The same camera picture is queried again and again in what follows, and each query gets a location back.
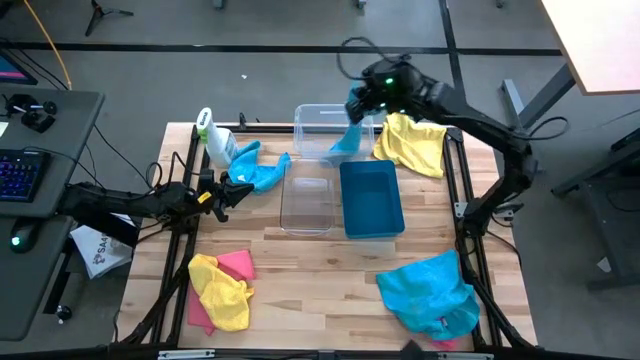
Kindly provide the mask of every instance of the transparent plastic bin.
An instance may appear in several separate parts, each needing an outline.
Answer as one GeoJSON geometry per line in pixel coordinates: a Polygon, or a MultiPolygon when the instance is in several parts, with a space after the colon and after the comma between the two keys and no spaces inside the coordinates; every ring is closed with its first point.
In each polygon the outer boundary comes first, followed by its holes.
{"type": "Polygon", "coordinates": [[[373,151],[373,117],[367,116],[357,125],[360,128],[360,147],[357,152],[330,151],[342,139],[349,127],[349,117],[340,104],[307,104],[296,109],[293,145],[303,158],[327,160],[364,160],[373,151]]]}
{"type": "Polygon", "coordinates": [[[338,170],[322,159],[287,164],[282,185],[280,227],[292,235],[321,235],[333,227],[338,170]]]}

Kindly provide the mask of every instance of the yellow cloth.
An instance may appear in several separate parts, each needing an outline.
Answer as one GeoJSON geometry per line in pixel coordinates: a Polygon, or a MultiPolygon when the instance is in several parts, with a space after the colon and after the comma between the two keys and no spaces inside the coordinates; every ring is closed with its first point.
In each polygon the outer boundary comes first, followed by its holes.
{"type": "Polygon", "coordinates": [[[447,128],[416,123],[407,115],[387,115],[382,134],[373,148],[373,156],[391,160],[420,174],[442,178],[442,146],[447,128]]]}
{"type": "Polygon", "coordinates": [[[249,303],[253,288],[218,269],[213,256],[196,254],[189,262],[189,276],[200,303],[216,328],[238,331],[249,327],[249,303]]]}

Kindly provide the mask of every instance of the wooden tabletop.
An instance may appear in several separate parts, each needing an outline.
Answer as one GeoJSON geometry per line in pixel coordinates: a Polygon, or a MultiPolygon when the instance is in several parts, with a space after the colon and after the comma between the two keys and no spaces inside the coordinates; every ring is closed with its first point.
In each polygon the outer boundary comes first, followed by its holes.
{"type": "Polygon", "coordinates": [[[542,0],[585,95],[640,91],[640,1],[542,0]]]}
{"type": "MultiPolygon", "coordinates": [[[[159,162],[168,169],[170,155],[186,156],[191,123],[167,125],[159,162]]],[[[293,158],[292,134],[236,134],[239,145],[262,141],[260,163],[275,164],[289,152],[293,158]]],[[[493,151],[466,136],[465,146],[476,194],[484,193],[498,178],[493,151]]],[[[200,164],[202,146],[196,164],[200,164]]],[[[176,168],[174,179],[182,177],[176,168]]],[[[409,339],[424,349],[433,349],[424,335],[410,334],[383,305],[375,282],[378,272],[428,259],[453,248],[454,230],[445,179],[427,178],[396,167],[406,230],[387,241],[348,240],[342,226],[340,204],[336,226],[319,237],[296,237],[280,228],[282,187],[263,195],[249,195],[229,221],[219,223],[203,215],[196,253],[219,255],[250,249],[257,279],[251,281],[255,295],[250,300],[251,324],[245,331],[216,331],[211,337],[202,328],[183,323],[180,346],[246,349],[350,349],[399,350],[409,339]]],[[[462,181],[456,170],[459,189],[462,181]]],[[[491,224],[490,229],[512,242],[509,229],[491,224]]],[[[144,236],[153,229],[143,230],[144,236]]],[[[122,300],[118,327],[126,336],[149,310],[160,288],[170,233],[141,243],[135,251],[131,273],[122,300]]],[[[487,262],[498,305],[530,342],[536,337],[516,255],[487,236],[487,262]]],[[[174,301],[168,306],[171,319],[174,301]]],[[[488,338],[486,316],[481,314],[483,334],[488,338]]],[[[170,320],[165,321],[163,339],[170,320]]],[[[458,341],[459,350],[471,350],[470,336],[458,341]]]]}

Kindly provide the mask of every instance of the blue container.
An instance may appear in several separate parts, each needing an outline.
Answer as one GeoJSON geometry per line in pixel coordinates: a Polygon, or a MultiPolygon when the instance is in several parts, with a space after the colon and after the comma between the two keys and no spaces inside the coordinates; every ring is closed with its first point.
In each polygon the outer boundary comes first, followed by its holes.
{"type": "Polygon", "coordinates": [[[347,237],[388,237],[404,231],[393,162],[343,162],[340,164],[340,185],[347,237]]]}

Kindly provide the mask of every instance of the pink cloth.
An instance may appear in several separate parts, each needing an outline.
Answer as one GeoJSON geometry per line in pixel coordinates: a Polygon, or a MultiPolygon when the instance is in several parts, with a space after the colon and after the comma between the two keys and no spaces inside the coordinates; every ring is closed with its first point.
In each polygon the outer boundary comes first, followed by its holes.
{"type": "MultiPolygon", "coordinates": [[[[240,250],[216,256],[216,259],[218,259],[218,268],[235,280],[253,280],[256,278],[249,250],[240,250]]],[[[196,293],[193,286],[191,286],[191,282],[189,282],[187,306],[189,309],[187,323],[189,325],[203,327],[205,334],[211,336],[215,330],[215,326],[211,323],[207,311],[200,303],[198,293],[196,293]]]]}

